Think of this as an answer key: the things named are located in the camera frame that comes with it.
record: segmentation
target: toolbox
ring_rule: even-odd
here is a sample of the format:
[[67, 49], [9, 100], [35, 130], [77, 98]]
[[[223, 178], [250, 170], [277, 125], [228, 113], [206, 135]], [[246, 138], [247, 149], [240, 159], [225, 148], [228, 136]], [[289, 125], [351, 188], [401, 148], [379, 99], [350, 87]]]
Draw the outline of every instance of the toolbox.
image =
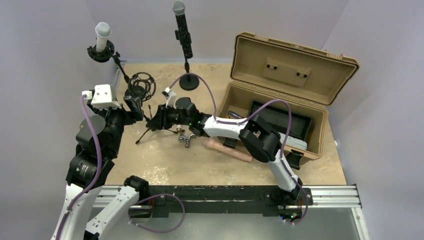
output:
[[[287, 144], [284, 147], [290, 166], [299, 169], [300, 159], [323, 156], [329, 116], [326, 106], [333, 103], [359, 68], [356, 59], [343, 54], [243, 32], [235, 38], [230, 73], [233, 81], [225, 89], [217, 115], [226, 118], [228, 111], [233, 111], [247, 117], [253, 101], [287, 101], [293, 114], [311, 118], [303, 139], [307, 149]], [[287, 110], [282, 102], [270, 106]]]

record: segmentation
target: open case lid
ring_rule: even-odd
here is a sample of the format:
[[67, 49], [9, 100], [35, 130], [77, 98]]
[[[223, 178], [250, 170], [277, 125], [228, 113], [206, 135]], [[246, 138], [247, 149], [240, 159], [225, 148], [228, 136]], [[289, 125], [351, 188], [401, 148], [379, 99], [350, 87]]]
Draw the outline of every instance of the open case lid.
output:
[[235, 38], [231, 78], [330, 105], [359, 67], [343, 54], [243, 32]]

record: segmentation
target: faucet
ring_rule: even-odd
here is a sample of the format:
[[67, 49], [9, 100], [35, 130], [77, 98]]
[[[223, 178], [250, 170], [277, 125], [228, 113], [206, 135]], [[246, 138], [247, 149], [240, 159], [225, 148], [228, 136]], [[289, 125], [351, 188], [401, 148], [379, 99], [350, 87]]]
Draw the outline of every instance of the faucet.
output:
[[192, 138], [195, 138], [196, 135], [194, 133], [192, 133], [192, 134], [190, 134], [188, 136], [185, 136], [184, 135], [185, 132], [186, 131], [184, 129], [181, 130], [181, 132], [179, 133], [178, 141], [185, 142], [185, 147], [186, 148], [189, 148], [190, 147], [190, 140]]

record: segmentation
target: black tray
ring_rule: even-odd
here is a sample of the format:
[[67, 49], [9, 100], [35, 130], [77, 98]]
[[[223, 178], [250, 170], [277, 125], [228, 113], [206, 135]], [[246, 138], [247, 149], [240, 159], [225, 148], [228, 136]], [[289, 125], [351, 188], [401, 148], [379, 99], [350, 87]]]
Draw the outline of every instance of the black tray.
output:
[[[253, 99], [250, 104], [248, 115], [250, 116], [264, 104], [264, 102]], [[286, 134], [287, 125], [289, 123], [288, 111], [268, 105], [259, 112], [259, 116], [267, 121], [275, 131]], [[309, 129], [312, 125], [312, 120], [313, 118], [311, 116], [291, 112], [291, 129], [289, 136], [306, 141]]]

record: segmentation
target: white wall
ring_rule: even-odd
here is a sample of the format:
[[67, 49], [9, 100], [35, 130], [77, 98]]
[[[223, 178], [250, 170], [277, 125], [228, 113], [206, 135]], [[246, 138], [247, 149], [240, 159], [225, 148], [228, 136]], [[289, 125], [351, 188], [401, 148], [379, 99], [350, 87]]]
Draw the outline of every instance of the white wall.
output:
[[[184, 60], [174, 0], [85, 0], [96, 22], [107, 22], [124, 59]], [[321, 48], [348, 0], [183, 0], [192, 61], [231, 61], [238, 33], [254, 32]]]
[[361, 69], [329, 108], [371, 239], [422, 239], [424, 2], [351, 0], [324, 45]]
[[0, 239], [50, 239], [84, 119], [82, 90], [111, 83], [87, 55], [96, 22], [83, 0], [0, 4]]

